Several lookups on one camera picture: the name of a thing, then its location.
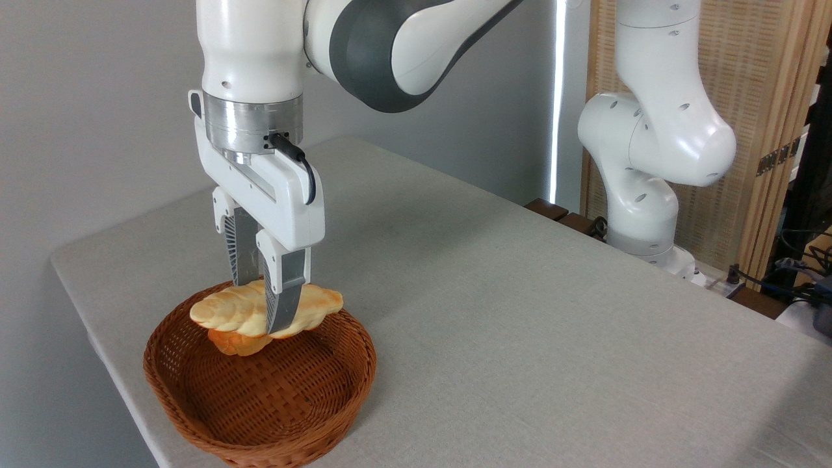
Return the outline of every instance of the black wire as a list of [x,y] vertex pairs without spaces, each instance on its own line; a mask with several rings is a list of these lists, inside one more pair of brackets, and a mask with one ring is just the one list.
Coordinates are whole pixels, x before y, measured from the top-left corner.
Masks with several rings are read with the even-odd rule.
[[[810,246],[809,251],[799,250],[796,247],[789,244],[788,241],[785,239],[786,233],[805,233],[805,234],[816,234],[818,236],[829,236],[832,237],[832,234],[824,231],[815,231],[812,229],[783,229],[780,231],[780,241],[783,242],[783,245],[788,247],[791,251],[797,252],[800,255],[806,255],[810,258],[814,258],[818,265],[823,269],[823,271],[818,271],[819,274],[827,276],[830,272],[832,272],[832,258],[830,258],[830,251],[832,251],[832,247],[826,249],[826,251],[821,251],[819,248],[815,246]],[[820,254],[818,252],[824,253],[824,258],[820,258]]]
[[306,161],[306,155],[304,155],[300,159],[300,162],[304,163],[304,167],[306,168],[306,173],[309,174],[309,176],[310,176],[310,198],[306,202],[306,204],[311,205],[312,202],[314,202],[315,195],[317,195],[317,193],[316,193],[317,192],[317,187],[315,186],[315,181],[314,181],[314,172],[312,172],[312,166],[310,166],[309,162]]
[[304,153],[304,150],[300,149],[294,143],[290,142],[287,138],[288,136],[289,133],[285,133],[284,135],[281,135],[278,132],[271,133],[270,135],[263,137],[264,140],[269,142],[271,147],[269,146],[269,144],[266,144],[263,146],[263,148],[276,149],[288,158],[294,159],[295,161],[300,162],[304,165],[304,168],[306,169],[306,174],[309,175],[310,178],[310,196],[309,199],[306,200],[306,204],[311,205],[312,202],[314,202],[315,196],[317,195],[318,191],[314,179],[314,171],[312,171],[312,166],[309,164],[309,162],[306,161],[306,153]]
[[735,272],[736,272],[736,274],[738,274],[738,275],[740,275],[740,276],[744,277],[744,278],[745,278],[746,280],[748,280],[748,281],[751,281],[751,282],[755,283],[756,285],[759,285],[759,286],[761,286],[761,287],[764,287],[765,289],[768,289],[768,290],[770,290],[770,291],[778,292],[778,293],[780,293],[780,294],[782,294],[782,295],[784,295],[784,296],[794,297],[794,298],[798,298],[798,299],[805,299],[805,300],[810,301],[810,302],[814,301],[815,303],[816,303],[817,301],[821,301],[818,297],[812,296],[812,295],[810,295],[810,294],[808,294],[808,293],[800,293],[800,292],[799,292],[799,291],[797,291],[795,288],[791,288],[791,289],[784,289],[784,288],[781,288],[781,287],[779,287],[779,286],[775,286],[775,285],[772,285],[772,284],[769,284],[769,283],[766,283],[766,282],[760,281],[760,280],[758,280],[758,279],[756,279],[756,278],[752,277],[751,275],[749,275],[749,274],[747,274],[747,273],[744,273],[744,272],[743,272],[743,271],[741,271],[739,268],[734,268],[734,267],[732,266],[732,267],[731,267],[731,270],[732,270],[732,271],[735,271]]

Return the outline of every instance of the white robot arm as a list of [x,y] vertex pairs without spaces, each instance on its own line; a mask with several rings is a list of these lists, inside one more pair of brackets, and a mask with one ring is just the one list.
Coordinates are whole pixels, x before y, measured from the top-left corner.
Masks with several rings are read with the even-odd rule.
[[708,186],[736,151],[702,86],[700,10],[701,0],[619,0],[616,67],[635,96],[596,95],[578,124],[607,190],[607,243],[687,279],[695,263],[673,245],[679,204],[665,180]]
[[303,75],[314,67],[381,112],[419,105],[520,0],[196,0],[205,55],[191,91],[200,160],[219,185],[234,283],[266,280],[268,332],[294,319],[324,238],[318,172],[303,138]]

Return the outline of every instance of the brown woven basket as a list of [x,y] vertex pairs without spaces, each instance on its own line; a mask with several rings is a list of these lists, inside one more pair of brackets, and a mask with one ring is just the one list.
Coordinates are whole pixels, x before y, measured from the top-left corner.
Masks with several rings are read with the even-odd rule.
[[176,429],[231,466],[302,466],[352,426],[375,375],[375,349],[349,313],[274,340],[253,356],[225,356],[189,317],[230,282],[196,293],[147,342],[147,381]]

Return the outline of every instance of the gray tablecloth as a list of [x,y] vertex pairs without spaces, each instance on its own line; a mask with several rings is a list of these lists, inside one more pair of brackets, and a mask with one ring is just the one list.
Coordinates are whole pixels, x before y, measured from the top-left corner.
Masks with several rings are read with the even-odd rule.
[[[832,466],[832,349],[354,139],[308,151],[313,281],[373,337],[374,389],[315,467]],[[190,446],[144,379],[159,321],[229,278],[208,192],[53,256],[160,466]]]

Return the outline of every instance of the bread roll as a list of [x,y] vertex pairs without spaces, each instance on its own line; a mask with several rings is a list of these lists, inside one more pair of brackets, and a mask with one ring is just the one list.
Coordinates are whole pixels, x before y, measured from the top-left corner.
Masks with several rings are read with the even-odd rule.
[[215,292],[194,304],[191,319],[209,329],[208,337],[223,353],[250,356],[263,349],[272,338],[283,339],[312,330],[327,315],[344,306],[344,298],[339,292],[303,285],[292,324],[267,336],[264,288],[263,281],[259,280]]
[[265,348],[272,340],[271,336],[267,335],[260,338],[249,338],[236,331],[218,330],[208,330],[208,339],[214,343],[216,349],[227,356],[251,356]]

